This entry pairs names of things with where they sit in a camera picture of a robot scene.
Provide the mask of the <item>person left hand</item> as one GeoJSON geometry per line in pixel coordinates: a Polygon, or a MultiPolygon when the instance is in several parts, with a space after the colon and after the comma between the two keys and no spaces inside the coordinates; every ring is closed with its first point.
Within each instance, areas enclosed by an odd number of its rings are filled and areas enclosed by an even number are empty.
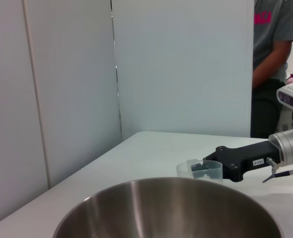
{"type": "Polygon", "coordinates": [[[263,73],[259,67],[253,70],[252,75],[252,89],[257,88],[263,82],[263,73]]]}

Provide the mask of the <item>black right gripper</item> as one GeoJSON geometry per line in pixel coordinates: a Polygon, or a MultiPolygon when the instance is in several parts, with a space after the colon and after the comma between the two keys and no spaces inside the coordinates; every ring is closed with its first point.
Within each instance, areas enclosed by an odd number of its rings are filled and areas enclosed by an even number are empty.
{"type": "Polygon", "coordinates": [[[229,179],[240,182],[243,175],[252,170],[267,167],[267,159],[276,164],[281,162],[279,149],[269,141],[263,141],[239,148],[219,146],[204,160],[191,165],[195,179],[229,179]]]}

